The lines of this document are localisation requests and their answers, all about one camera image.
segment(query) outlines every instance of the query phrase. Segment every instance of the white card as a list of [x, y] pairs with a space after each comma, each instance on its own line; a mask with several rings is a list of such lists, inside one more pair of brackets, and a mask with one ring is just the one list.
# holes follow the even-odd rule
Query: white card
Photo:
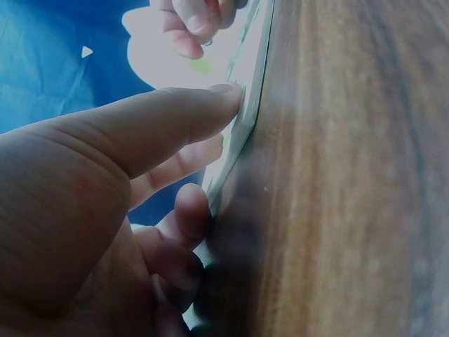
[[248, 21], [241, 31], [227, 75], [228, 82], [238, 83], [244, 89], [241, 109], [222, 132], [222, 156], [206, 168], [203, 178], [203, 189], [208, 195], [211, 208], [255, 125], [259, 110], [271, 27], [272, 1], [250, 0], [247, 6]]

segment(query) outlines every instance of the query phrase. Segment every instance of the hand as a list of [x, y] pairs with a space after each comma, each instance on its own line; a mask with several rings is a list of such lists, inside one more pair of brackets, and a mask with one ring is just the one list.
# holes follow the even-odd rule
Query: hand
[[201, 44], [209, 42], [219, 29], [234, 21], [236, 9], [247, 0], [155, 0], [152, 6], [162, 15], [162, 31], [180, 55], [197, 59]]
[[135, 232], [126, 214], [220, 156], [240, 99], [166, 89], [1, 135], [0, 335], [185, 336], [206, 196]]

